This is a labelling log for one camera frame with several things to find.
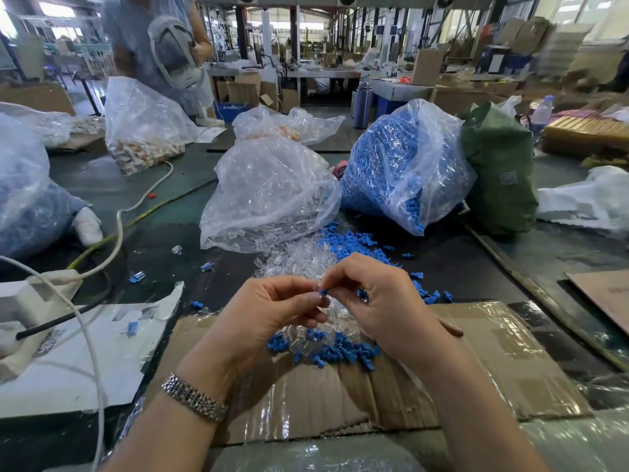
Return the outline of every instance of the person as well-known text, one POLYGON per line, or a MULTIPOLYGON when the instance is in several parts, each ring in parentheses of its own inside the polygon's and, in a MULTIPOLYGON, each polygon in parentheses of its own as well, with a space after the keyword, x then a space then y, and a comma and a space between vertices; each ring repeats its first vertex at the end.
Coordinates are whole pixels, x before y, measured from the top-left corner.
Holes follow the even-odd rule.
MULTIPOLYGON (((410 368, 432 397, 458 471, 548 472, 491 380, 424 304, 404 270, 357 253, 320 284, 300 277, 249 279, 185 356, 175 374, 223 403, 239 373, 286 325, 326 321, 327 289, 389 356, 410 368), (369 292, 369 302, 357 290, 369 292)), ((105 472, 198 472, 216 430, 161 392, 112 454, 105 472)))
MULTIPOLYGON (((160 72, 151 51, 148 26, 160 15, 177 18, 192 32, 193 59, 200 66, 212 56, 212 46, 194 0, 103 0, 101 22, 111 43, 118 72, 134 78, 160 94, 178 102, 186 112, 195 112, 195 97, 204 93, 172 87, 160 72)), ((167 70, 185 66, 187 60, 174 40, 165 37, 157 52, 167 70)), ((210 100, 201 99, 204 106, 210 100)))

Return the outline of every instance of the white cable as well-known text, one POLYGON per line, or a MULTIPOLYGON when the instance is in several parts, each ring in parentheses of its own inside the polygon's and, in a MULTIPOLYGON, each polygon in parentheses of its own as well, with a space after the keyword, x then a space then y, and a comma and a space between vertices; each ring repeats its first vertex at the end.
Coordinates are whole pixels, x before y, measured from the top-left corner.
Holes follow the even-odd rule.
POLYGON ((59 293, 57 291, 57 288, 55 288, 55 286, 52 285, 52 283, 45 277, 43 277, 40 273, 37 273, 34 269, 27 267, 17 260, 13 260, 2 255, 0 255, 0 260, 10 263, 11 265, 15 265, 16 267, 23 269, 28 274, 34 275, 35 277, 39 278, 39 280, 41 280, 44 285, 48 286, 54 294, 56 294, 65 304, 70 307, 70 309, 74 313, 74 316, 77 317, 77 321, 79 322, 81 330, 83 331, 83 335, 85 336, 87 349, 89 350, 89 356, 92 359, 94 379, 96 380, 96 397, 98 399, 98 443, 96 444, 96 455, 94 456, 94 462, 92 463, 92 472, 96 472, 98 470, 98 465, 101 461, 101 455, 103 454, 103 437, 105 435, 105 393, 103 392, 103 383, 101 382, 101 371, 98 368, 98 361, 96 360, 96 349, 94 348, 94 343, 92 342, 89 332, 87 331, 87 326, 81 318, 81 313, 79 313, 79 310, 74 305, 74 303, 68 300, 62 293, 59 293))
POLYGON ((123 240, 123 228, 122 228, 122 218, 121 215, 123 213, 127 213, 130 212, 132 210, 137 209, 140 205, 142 205, 142 203, 146 200, 146 197, 159 185, 161 184, 163 181, 165 181, 166 179, 169 178, 170 174, 172 174, 172 171, 174 170, 174 167, 172 166, 172 164, 170 162, 164 162, 165 164, 168 164, 170 166, 170 170, 168 172, 168 174, 164 175, 161 179, 159 179, 157 182, 155 182, 151 188, 149 190, 147 190, 144 195, 140 198, 140 200, 138 200, 138 203, 136 205, 134 205, 133 207, 130 207, 128 209, 122 209, 119 210, 116 213, 116 223, 118 224, 118 237, 116 238, 116 246, 114 247, 114 251, 111 253, 111 255, 106 259, 106 261, 104 261, 103 263, 101 263, 100 265, 98 265, 98 267, 95 267, 93 269, 91 269, 90 271, 87 271, 85 273, 80 274, 79 276, 73 277, 70 280, 70 283, 73 281, 77 281, 77 280, 84 280, 85 278, 92 276, 95 273, 98 273, 99 271, 101 271, 102 269, 104 269, 107 265, 109 265, 114 258, 116 258, 116 255, 119 253, 120 251, 120 247, 122 246, 122 240, 123 240))

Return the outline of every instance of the gray t-shirt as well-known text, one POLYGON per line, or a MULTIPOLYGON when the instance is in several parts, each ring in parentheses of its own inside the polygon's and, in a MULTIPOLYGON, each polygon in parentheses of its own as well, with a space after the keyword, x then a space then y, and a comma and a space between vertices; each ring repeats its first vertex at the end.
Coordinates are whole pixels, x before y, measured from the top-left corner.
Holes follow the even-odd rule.
MULTIPOLYGON (((193 3, 193 0, 152 0, 147 9, 131 0, 103 0, 101 10, 103 29, 112 47, 118 45, 134 55, 137 80, 177 101, 186 110, 193 93, 170 86, 163 77, 151 53, 148 25, 159 15, 169 15, 177 18, 192 32, 189 16, 194 7, 193 3)), ((186 64, 181 50, 169 46, 168 38, 158 50, 167 69, 186 64)))

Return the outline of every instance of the green bag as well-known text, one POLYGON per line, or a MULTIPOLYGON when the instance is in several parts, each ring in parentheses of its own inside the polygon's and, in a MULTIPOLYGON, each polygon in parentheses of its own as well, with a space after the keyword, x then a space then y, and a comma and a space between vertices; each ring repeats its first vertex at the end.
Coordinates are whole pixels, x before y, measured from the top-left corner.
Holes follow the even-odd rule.
POLYGON ((478 179, 466 201, 490 233, 531 229, 537 200, 531 183, 533 136, 517 120, 487 102, 458 114, 461 142, 478 179))

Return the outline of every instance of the silver bracelet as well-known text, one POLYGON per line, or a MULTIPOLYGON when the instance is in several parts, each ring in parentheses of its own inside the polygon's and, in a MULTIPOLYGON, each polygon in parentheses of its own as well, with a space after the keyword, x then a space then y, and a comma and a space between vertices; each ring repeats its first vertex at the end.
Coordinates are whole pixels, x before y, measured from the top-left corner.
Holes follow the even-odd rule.
POLYGON ((187 382, 179 379, 175 373, 162 384, 163 391, 177 402, 185 405, 192 412, 211 422, 220 422, 227 415, 227 406, 215 401, 187 382))

